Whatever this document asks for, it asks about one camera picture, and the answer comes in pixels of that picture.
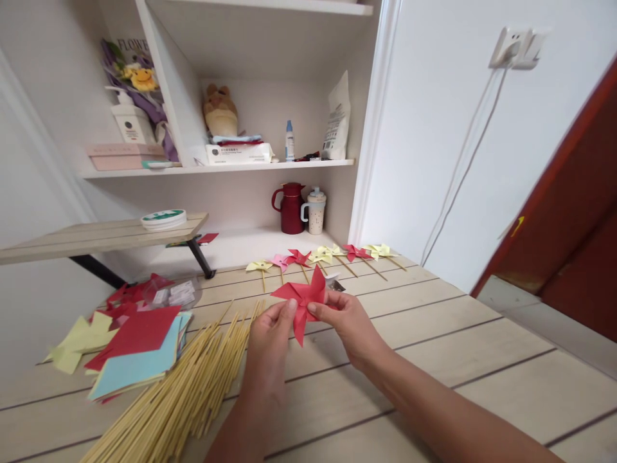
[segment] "white bag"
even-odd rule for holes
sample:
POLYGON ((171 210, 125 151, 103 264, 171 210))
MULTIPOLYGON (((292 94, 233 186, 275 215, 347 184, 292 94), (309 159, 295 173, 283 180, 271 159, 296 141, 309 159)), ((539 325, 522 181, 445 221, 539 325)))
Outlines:
POLYGON ((328 129, 323 139, 322 159, 342 160, 347 157, 347 134, 349 132, 349 115, 352 106, 349 103, 349 81, 347 71, 328 96, 330 116, 328 129))

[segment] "white cable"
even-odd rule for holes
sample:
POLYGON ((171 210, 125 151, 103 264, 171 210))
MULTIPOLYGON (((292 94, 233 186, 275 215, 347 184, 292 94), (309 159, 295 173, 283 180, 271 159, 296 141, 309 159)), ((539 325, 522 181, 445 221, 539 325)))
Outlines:
POLYGON ((450 203, 450 207, 448 207, 448 210, 446 211, 445 216, 443 217, 443 221, 442 221, 441 226, 439 227, 439 231, 437 232, 437 236, 435 237, 435 240, 431 244, 431 247, 429 248, 429 251, 428 251, 426 257, 423 258, 423 260, 422 260, 421 265, 423 267, 426 264, 426 261, 429 259, 430 255, 431 255, 431 252, 433 251, 433 248, 435 246, 435 243, 439 239, 439 236, 442 234, 443 227, 445 225, 446 220, 448 219, 448 216, 450 215, 450 211, 452 210, 452 207, 454 206, 454 202, 456 201, 456 197, 458 196, 458 192, 461 190, 461 186, 463 186, 463 182, 465 182, 465 178, 467 177, 467 174, 469 173, 469 170, 471 169, 471 165, 474 162, 476 154, 478 153, 478 149, 480 148, 480 145, 482 144, 482 140, 484 139, 484 135, 487 133, 488 125, 490 124, 490 120, 493 118, 493 114, 495 113, 495 108, 497 107, 497 103, 499 101, 499 96, 501 95, 501 89, 503 88, 503 82, 506 79, 506 74, 508 73, 508 69, 510 69, 510 66, 508 66, 507 68, 505 68, 503 70, 503 74, 501 75, 501 81, 499 82, 499 87, 497 88, 497 95, 495 96, 495 101, 493 103, 493 106, 490 109, 490 113, 488 114, 487 121, 484 124, 484 129, 482 129, 482 133, 480 134, 480 138, 478 139, 478 143, 476 144, 476 148, 474 148, 474 152, 471 154, 471 158, 469 159, 469 164, 467 165, 467 168, 465 169, 465 173, 463 174, 463 177, 461 178, 461 181, 459 182, 458 187, 456 188, 456 191, 454 193, 454 197, 452 198, 452 202, 450 203))
POLYGON ((463 154, 465 153, 465 148, 467 147, 467 142, 469 140, 469 136, 471 134, 471 130, 474 127, 474 124, 476 122, 476 117, 478 116, 478 113, 480 111, 480 108, 482 107, 482 103, 484 102, 484 97, 487 94, 487 91, 490 87, 490 83, 493 81, 493 77, 495 76, 496 73, 496 69, 493 69, 493 72, 491 72, 490 76, 488 76, 488 80, 487 80, 487 84, 484 86, 484 91, 482 92, 482 96, 480 97, 479 101, 478 101, 478 106, 476 106, 476 110, 474 111, 474 115, 471 118, 471 121, 469 122, 469 126, 467 127, 467 133, 465 134, 465 139, 463 140, 463 145, 461 146, 461 150, 458 154, 458 159, 456 160, 456 165, 454 166, 454 170, 452 171, 452 177, 450 178, 450 183, 448 185, 448 191, 445 194, 445 197, 443 199, 443 204, 442 204, 442 210, 439 212, 439 217, 437 218, 437 221, 435 222, 435 225, 433 225, 433 229, 431 230, 431 234, 429 235, 429 238, 426 242, 426 245, 424 246, 424 249, 422 250, 422 260, 421 262, 424 262, 424 256, 426 255, 427 249, 431 243, 431 241, 433 240, 433 234, 435 233, 435 230, 437 229, 437 226, 439 225, 439 222, 442 220, 443 217, 443 213, 445 211, 445 207, 448 203, 448 198, 450 198, 450 193, 452 192, 452 189, 454 188, 454 180, 456 179, 456 173, 458 172, 458 166, 461 163, 461 160, 463 159, 463 154))

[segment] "power cord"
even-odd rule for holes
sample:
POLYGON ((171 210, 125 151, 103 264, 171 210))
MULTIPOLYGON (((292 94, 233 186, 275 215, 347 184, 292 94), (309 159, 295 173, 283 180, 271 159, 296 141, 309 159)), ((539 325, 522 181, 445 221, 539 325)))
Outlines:
POLYGON ((499 101, 499 97, 501 96, 501 89, 503 88, 503 82, 506 79, 506 74, 508 73, 508 70, 512 67, 512 63, 511 61, 505 66, 503 73, 501 75, 501 81, 499 82, 499 87, 497 88, 497 95, 495 96, 495 101, 493 102, 493 106, 490 109, 490 113, 488 114, 488 118, 486 123, 484 124, 484 128, 482 129, 482 133, 480 134, 480 138, 478 139, 478 142, 476 144, 476 147, 474 148, 473 153, 471 154, 471 158, 469 159, 469 164, 467 165, 467 168, 465 169, 465 172, 463 173, 463 177, 461 178, 461 181, 458 184, 458 187, 456 188, 456 191, 454 193, 454 197, 452 198, 452 202, 450 203, 450 206, 448 207, 448 210, 446 211, 443 220, 441 220, 442 218, 442 214, 443 214, 443 210, 445 209, 445 205, 447 204, 447 200, 448 197, 450 196, 450 191, 452 189, 452 184, 454 182, 454 178, 456 177, 456 171, 458 169, 458 166, 460 164, 461 158, 463 156, 463 151, 465 150, 465 145, 467 144, 467 140, 469 138, 469 134, 471 132, 472 126, 474 125, 474 120, 478 114, 479 108, 482 104, 482 101, 484 100, 484 97, 487 93, 487 89, 489 87, 489 84, 492 81, 492 78, 494 76, 494 72, 491 74, 491 76, 488 78, 488 82, 487 82, 487 86, 484 89, 484 92, 482 93, 482 97, 480 98, 480 101, 478 103, 478 107, 476 108, 476 112, 474 113, 474 116, 472 118, 472 121, 469 125, 469 128, 467 130, 467 135, 465 136, 465 141, 463 142, 463 147, 461 148, 461 152, 458 158, 458 161, 456 162, 456 166, 454 168, 454 172, 452 173, 452 179, 450 182, 450 187, 448 188, 448 192, 446 193, 445 199, 443 201, 443 206, 442 206, 442 211, 440 213, 439 218, 437 218, 437 221, 435 222, 435 225, 433 226, 433 230, 431 231, 431 235, 429 236, 429 240, 426 243, 426 246, 424 246, 424 251, 422 253, 422 261, 421 261, 421 265, 424 267, 426 264, 426 261, 429 259, 429 257, 431 256, 431 252, 433 252, 433 248, 435 246, 435 243, 437 242, 437 240, 439 239, 439 236, 442 234, 443 231, 443 227, 445 226, 445 222, 448 219, 448 216, 450 215, 450 212, 452 211, 452 207, 454 206, 454 203, 456 202, 456 198, 458 196, 459 191, 461 190, 461 187, 463 186, 463 182, 465 182, 465 178, 467 177, 467 174, 469 173, 469 170, 471 169, 471 166, 474 162, 474 159, 476 158, 476 154, 478 153, 478 149, 480 148, 480 145, 482 144, 482 140, 484 139, 484 135, 487 133, 487 129, 488 129, 488 125, 490 124, 491 119, 493 118, 493 114, 495 113, 495 109, 497 107, 497 103, 499 101), (436 237, 434 238, 433 242, 431 243, 431 246, 428 250, 428 252, 426 252, 427 247, 429 246, 429 243, 431 242, 431 237, 435 231, 435 229, 437 228, 437 225, 439 224, 439 222, 441 221, 441 225, 439 227, 439 230, 437 232, 436 237))

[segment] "pink box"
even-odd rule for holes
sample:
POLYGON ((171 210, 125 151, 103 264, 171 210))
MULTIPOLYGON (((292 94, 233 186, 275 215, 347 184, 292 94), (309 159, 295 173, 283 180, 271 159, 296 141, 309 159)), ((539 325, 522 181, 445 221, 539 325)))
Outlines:
POLYGON ((86 151, 97 170, 139 169, 143 168, 142 161, 166 161, 165 151, 159 145, 107 143, 90 145, 86 151))

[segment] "red thermos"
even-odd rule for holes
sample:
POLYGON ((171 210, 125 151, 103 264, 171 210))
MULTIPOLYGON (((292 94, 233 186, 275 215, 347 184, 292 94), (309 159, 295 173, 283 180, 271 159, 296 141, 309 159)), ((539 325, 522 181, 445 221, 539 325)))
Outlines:
POLYGON ((278 189, 272 195, 272 207, 281 213, 281 231, 287 235, 297 235, 304 232, 304 222, 300 218, 300 208, 304 203, 300 194, 305 185, 291 182, 284 183, 283 188, 278 189), (283 192, 281 208, 274 205, 274 200, 279 192, 283 192))

